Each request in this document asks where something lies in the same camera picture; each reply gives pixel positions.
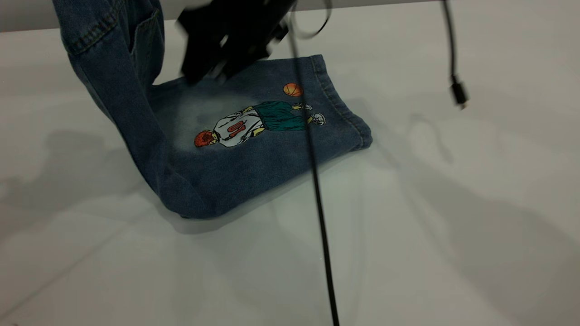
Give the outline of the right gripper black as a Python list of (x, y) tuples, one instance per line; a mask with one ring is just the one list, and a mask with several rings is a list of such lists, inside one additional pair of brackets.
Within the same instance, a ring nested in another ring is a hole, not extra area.
[(229, 80), (256, 61), (270, 56), (271, 41), (288, 33), (282, 21), (294, 0), (212, 0), (185, 8), (178, 23), (187, 34), (181, 73), (190, 85), (202, 80), (213, 59), (227, 59), (217, 80)]

